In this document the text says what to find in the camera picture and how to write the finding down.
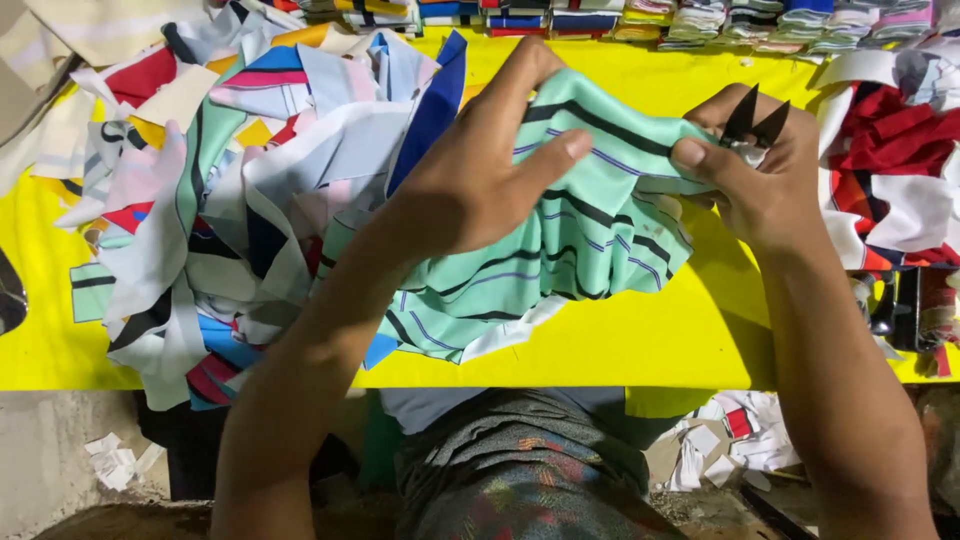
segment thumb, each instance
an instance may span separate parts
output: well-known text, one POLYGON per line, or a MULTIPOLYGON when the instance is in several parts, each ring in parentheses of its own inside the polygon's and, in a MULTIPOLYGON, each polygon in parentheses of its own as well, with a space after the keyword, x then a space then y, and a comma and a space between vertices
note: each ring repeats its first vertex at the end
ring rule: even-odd
POLYGON ((756 174, 736 152, 694 137, 678 140, 670 160, 694 179, 713 184, 735 198, 749 189, 748 179, 756 174))
POLYGON ((533 198, 540 197, 549 185, 590 153, 591 144, 586 130, 568 130, 555 136, 516 166, 511 187, 536 191, 533 198))

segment person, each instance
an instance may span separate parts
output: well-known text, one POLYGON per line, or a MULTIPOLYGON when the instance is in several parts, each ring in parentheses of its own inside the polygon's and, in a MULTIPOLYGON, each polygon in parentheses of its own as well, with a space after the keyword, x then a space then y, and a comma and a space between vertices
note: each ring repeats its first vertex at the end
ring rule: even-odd
MULTIPOLYGON (((590 151, 589 134, 571 130, 512 164, 527 97, 563 66, 542 41, 522 40, 268 350, 227 420, 213 538, 323 537, 311 521, 310 462, 405 274, 494 243, 590 151)), ((719 133, 747 90, 727 86, 685 118, 719 133)), ((761 96, 757 121, 779 105, 761 96)), ((818 499, 821 538, 936 538, 920 423, 820 216, 817 133, 811 114, 792 109, 758 170, 699 139, 677 142, 671 159, 718 188, 708 205, 756 257, 783 419, 818 499)), ((397 460, 396 536, 683 537, 644 502, 642 454, 579 400, 589 389, 554 390, 465 390, 445 414, 424 412, 427 402, 444 409, 437 392, 420 391, 430 398, 420 402, 388 393, 415 433, 397 460)))

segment black scissors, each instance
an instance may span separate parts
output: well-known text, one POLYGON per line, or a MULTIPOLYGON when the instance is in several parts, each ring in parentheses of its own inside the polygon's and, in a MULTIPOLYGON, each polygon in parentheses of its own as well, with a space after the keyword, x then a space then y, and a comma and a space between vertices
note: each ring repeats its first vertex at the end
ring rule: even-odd
POLYGON ((783 125, 786 124, 787 114, 790 113, 790 101, 788 100, 779 109, 760 120, 759 124, 754 125, 756 97, 759 93, 760 85, 754 86, 733 108, 723 136, 720 137, 720 146, 730 148, 734 142, 746 140, 747 135, 756 137, 755 146, 764 150, 769 149, 777 141, 777 137, 783 131, 783 125))

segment fingernail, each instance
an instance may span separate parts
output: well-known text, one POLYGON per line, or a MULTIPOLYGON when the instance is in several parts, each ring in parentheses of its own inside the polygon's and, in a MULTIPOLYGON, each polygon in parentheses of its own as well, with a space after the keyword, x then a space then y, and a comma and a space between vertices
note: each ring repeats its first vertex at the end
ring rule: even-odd
POLYGON ((687 168, 694 168, 707 156, 702 146, 690 139, 682 138, 673 145, 673 161, 687 168))
POLYGON ((579 160, 590 151, 590 144, 592 144, 590 134, 583 130, 574 130, 569 133, 571 135, 569 135, 570 140, 565 144, 566 152, 571 158, 579 160))

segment yellow tabletop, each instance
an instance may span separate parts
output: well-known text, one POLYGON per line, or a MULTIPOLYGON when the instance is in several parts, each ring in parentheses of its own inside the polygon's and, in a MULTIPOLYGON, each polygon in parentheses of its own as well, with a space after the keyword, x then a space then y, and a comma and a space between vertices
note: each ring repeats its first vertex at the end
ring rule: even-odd
MULTIPOLYGON (((435 55, 448 33, 427 28, 426 37, 413 43, 435 55)), ((482 85, 516 40, 465 35, 467 83, 482 85)), ((806 62, 754 55, 743 65, 743 56, 721 49, 657 53, 595 41, 550 46, 570 67, 647 114, 683 115, 733 82, 760 83, 762 91, 802 108, 818 96, 809 89, 817 67, 806 62)), ((108 340, 99 323, 72 322, 67 269, 88 262, 90 253, 77 233, 51 227, 64 212, 60 199, 26 174, 0 199, 0 248, 23 279, 30 303, 23 325, 0 336, 0 390, 137 388, 135 372, 106 359, 108 340)), ((394 353, 359 373, 354 385, 772 389, 772 340, 749 250, 712 212, 684 205, 684 223, 694 254, 658 294, 624 292, 569 303, 527 343, 461 366, 394 353)), ((955 361, 956 351, 949 348, 955 361)), ((892 365, 901 380, 926 381, 913 356, 892 365)))

